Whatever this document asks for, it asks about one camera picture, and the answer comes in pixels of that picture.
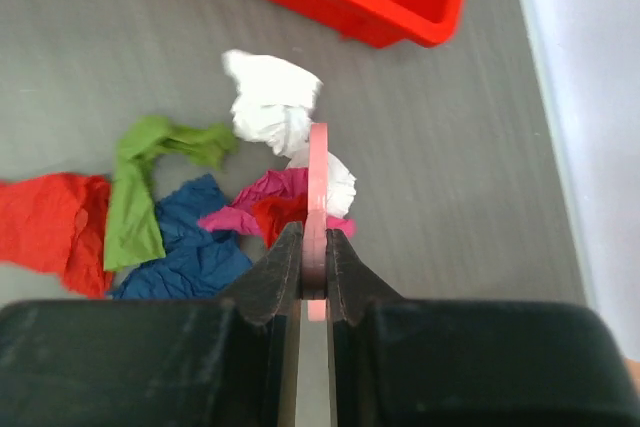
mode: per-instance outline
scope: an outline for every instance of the pink cloth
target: pink cloth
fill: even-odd
[[[256,183],[244,189],[231,205],[223,207],[198,221],[198,225],[209,232],[235,230],[242,235],[262,235],[251,207],[259,200],[278,196],[293,199],[306,194],[309,185],[309,169],[267,170]],[[347,237],[353,237],[356,223],[351,219],[327,217],[327,228],[338,229]]]

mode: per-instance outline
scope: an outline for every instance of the crumpled fabric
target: crumpled fabric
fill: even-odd
[[[71,292],[104,297],[113,279],[102,268],[110,192],[98,175],[0,182],[0,260],[55,274]]]
[[[114,299],[209,299],[249,270],[234,232],[197,226],[207,212],[227,203],[211,175],[186,182],[156,204],[167,256],[132,270]]]
[[[238,91],[231,107],[233,132],[291,157],[309,138],[320,79],[286,60],[241,50],[225,52],[222,63]]]
[[[307,221],[307,195],[302,194],[293,199],[267,197],[251,207],[267,249],[280,236],[289,222]]]
[[[158,155],[185,154],[195,164],[219,169],[225,155],[237,147],[238,140],[224,124],[194,129],[159,115],[134,124],[117,147],[104,269],[117,271],[165,256],[151,194],[153,160]]]
[[[262,235],[251,210],[254,204],[267,197],[295,199],[306,195],[308,177],[309,169],[268,170],[257,182],[243,189],[231,205],[200,219],[198,225],[209,232],[234,230],[242,235]],[[342,230],[347,237],[352,237],[356,224],[351,219],[330,216],[327,228]]]
[[[309,167],[309,144],[305,144],[291,157],[287,169]],[[329,183],[327,186],[327,215],[343,218],[356,196],[356,178],[349,169],[329,152]]]

